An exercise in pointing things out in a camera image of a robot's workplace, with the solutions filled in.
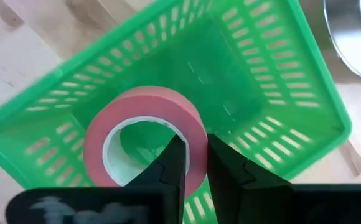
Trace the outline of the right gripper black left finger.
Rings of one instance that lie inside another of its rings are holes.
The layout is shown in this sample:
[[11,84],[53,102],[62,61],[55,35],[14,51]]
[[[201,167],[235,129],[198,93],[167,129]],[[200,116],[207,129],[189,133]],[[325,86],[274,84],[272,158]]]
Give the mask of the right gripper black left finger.
[[181,223],[185,197],[185,150],[177,136],[124,187],[26,190],[10,200],[12,224]]

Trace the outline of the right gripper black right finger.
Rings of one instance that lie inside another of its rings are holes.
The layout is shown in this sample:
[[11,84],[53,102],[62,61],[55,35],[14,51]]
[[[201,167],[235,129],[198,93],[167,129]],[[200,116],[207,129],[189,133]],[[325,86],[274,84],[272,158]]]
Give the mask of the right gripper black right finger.
[[292,184],[214,134],[207,175],[219,223],[361,224],[361,184]]

